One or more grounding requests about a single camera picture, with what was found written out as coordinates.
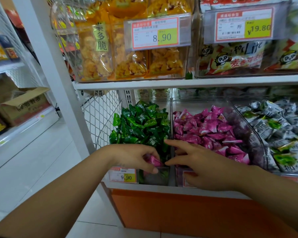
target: floor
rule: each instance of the floor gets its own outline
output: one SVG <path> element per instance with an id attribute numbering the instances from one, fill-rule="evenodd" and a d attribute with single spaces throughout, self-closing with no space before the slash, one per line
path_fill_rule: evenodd
<path id="1" fill-rule="evenodd" d="M 63 119 L 0 168 L 0 220 L 32 194 L 80 162 L 79 154 Z M 114 215 L 95 192 L 68 238 L 185 238 L 160 232 L 117 227 Z"/>

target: white shelf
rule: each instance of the white shelf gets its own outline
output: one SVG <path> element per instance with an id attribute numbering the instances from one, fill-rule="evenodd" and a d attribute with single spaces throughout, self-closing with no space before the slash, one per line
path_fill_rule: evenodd
<path id="1" fill-rule="evenodd" d="M 24 66 L 24 63 L 22 62 L 13 62 L 13 63 L 4 64 L 0 66 L 0 73 L 5 73 L 6 71 L 17 69 L 23 66 Z"/>
<path id="2" fill-rule="evenodd" d="M 174 186 L 159 186 L 159 185 L 140 185 L 140 184 L 128 184 L 120 182 L 106 181 L 105 185 L 107 188 L 112 189 L 127 189 L 127 190 L 138 190 L 147 192 L 158 192 L 167 194 L 179 194 L 189 196 L 209 196 L 209 197 L 220 197 L 220 198 L 232 198 L 232 199 L 250 199 L 246 195 L 235 191 L 208 191 L 197 188 L 187 187 L 174 187 Z"/>
<path id="3" fill-rule="evenodd" d="M 59 116 L 51 106 L 0 136 L 0 167 L 52 126 Z"/>
<path id="4" fill-rule="evenodd" d="M 247 76 L 230 78 L 205 78 L 193 80 L 134 80 L 116 82 L 74 83 L 76 90 L 148 89 L 148 88 L 193 88 L 229 86 L 295 85 L 298 75 Z"/>

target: panda cartoon logo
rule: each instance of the panda cartoon logo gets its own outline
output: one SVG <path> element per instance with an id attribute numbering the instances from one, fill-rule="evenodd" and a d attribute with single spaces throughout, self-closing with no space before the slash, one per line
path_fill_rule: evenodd
<path id="1" fill-rule="evenodd" d="M 216 66 L 224 65 L 230 61 L 232 61 L 232 57 L 228 53 L 219 53 L 215 59 Z"/>
<path id="2" fill-rule="evenodd" d="M 200 57 L 206 57 L 212 53 L 213 53 L 213 47 L 211 45 L 204 45 L 204 48 L 202 49 L 202 53 Z"/>
<path id="3" fill-rule="evenodd" d="M 279 59 L 281 65 L 289 64 L 294 60 L 298 60 L 297 51 L 294 50 L 285 52 Z"/>

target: price tag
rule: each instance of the price tag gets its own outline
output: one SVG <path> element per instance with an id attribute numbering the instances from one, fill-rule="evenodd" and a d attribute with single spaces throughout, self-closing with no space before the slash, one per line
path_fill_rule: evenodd
<path id="1" fill-rule="evenodd" d="M 179 17 L 131 23 L 132 48 L 151 49 L 179 44 Z"/>
<path id="2" fill-rule="evenodd" d="M 195 174 L 195 172 L 193 172 L 193 171 L 184 171 L 183 174 L 190 174 L 190 175 L 192 175 L 192 174 Z M 190 185 L 190 184 L 186 181 L 186 179 L 184 178 L 184 176 L 183 176 L 183 187 L 191 187 L 191 188 L 195 188 L 193 185 Z"/>
<path id="3" fill-rule="evenodd" d="M 116 182 L 136 183 L 136 170 L 113 167 L 109 170 L 109 180 Z"/>
<path id="4" fill-rule="evenodd" d="M 273 38 L 273 8 L 217 12 L 215 42 Z"/>

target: person's left hand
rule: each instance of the person's left hand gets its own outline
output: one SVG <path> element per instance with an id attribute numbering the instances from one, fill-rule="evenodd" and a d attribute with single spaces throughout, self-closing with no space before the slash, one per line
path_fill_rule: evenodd
<path id="1" fill-rule="evenodd" d="M 160 160 L 159 154 L 154 147 L 143 144 L 110 144 L 101 149 L 107 156 L 112 158 L 112 166 L 142 169 L 153 174 L 158 173 L 155 166 L 148 164 L 143 159 L 145 154 L 151 154 L 157 160 Z"/>

